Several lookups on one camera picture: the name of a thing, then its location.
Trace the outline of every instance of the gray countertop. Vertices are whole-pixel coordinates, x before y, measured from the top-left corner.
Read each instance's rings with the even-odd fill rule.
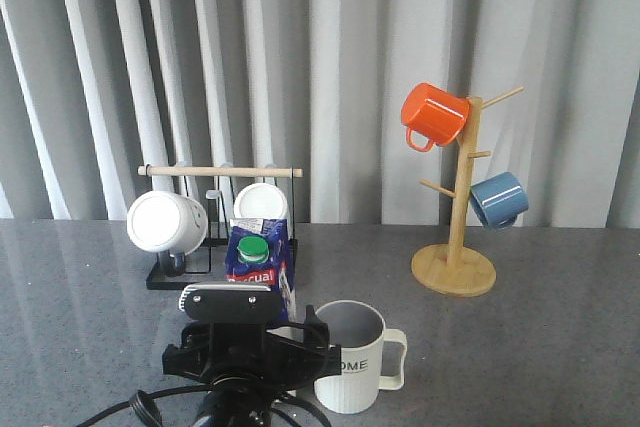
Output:
[[[638,425],[639,230],[469,228],[465,245],[498,277],[466,299],[411,274],[413,253],[446,241],[446,228],[296,231],[299,311],[361,300],[409,343],[404,388],[361,414],[328,413],[334,427]],[[75,425],[137,389],[191,383],[162,374],[189,319],[178,292],[146,290],[153,260],[123,222],[0,221],[0,425]],[[201,399],[159,400],[165,425],[190,425]],[[142,424],[125,411],[97,425]]]

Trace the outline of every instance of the orange mug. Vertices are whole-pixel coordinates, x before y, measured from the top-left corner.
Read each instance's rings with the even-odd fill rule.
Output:
[[[407,144],[419,152],[428,152],[434,144],[447,145],[464,127],[469,109],[467,99],[430,84],[418,84],[402,106],[401,120],[407,127]],[[429,139],[427,145],[418,147],[413,143],[414,131]]]

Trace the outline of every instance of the wooden mug stand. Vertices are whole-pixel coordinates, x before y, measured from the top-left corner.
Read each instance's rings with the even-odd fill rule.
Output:
[[[459,149],[455,191],[428,180],[420,180],[422,185],[453,199],[449,243],[423,247],[411,260],[414,277],[431,290],[457,297],[474,297],[489,291],[496,281],[496,271],[491,261],[463,246],[471,176],[475,159],[491,155],[491,151],[476,151],[482,110],[523,89],[518,87],[487,102],[479,97],[468,97],[471,104],[469,117],[457,137]]]

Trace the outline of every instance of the curtain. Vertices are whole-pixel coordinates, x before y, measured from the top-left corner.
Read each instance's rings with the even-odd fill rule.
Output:
[[[428,82],[525,90],[483,114],[473,182],[518,225],[640,227],[640,0],[0,0],[0,217],[126,218],[140,165],[300,167],[296,221],[437,225],[457,147],[411,150]],[[478,225],[470,213],[470,225]]]

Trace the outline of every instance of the round wooden base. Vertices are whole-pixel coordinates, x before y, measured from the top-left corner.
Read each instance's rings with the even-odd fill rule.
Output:
[[[431,290],[456,297],[475,297],[496,282],[493,264],[475,250],[462,248],[458,265],[447,265],[448,244],[428,245],[411,260],[413,276]]]

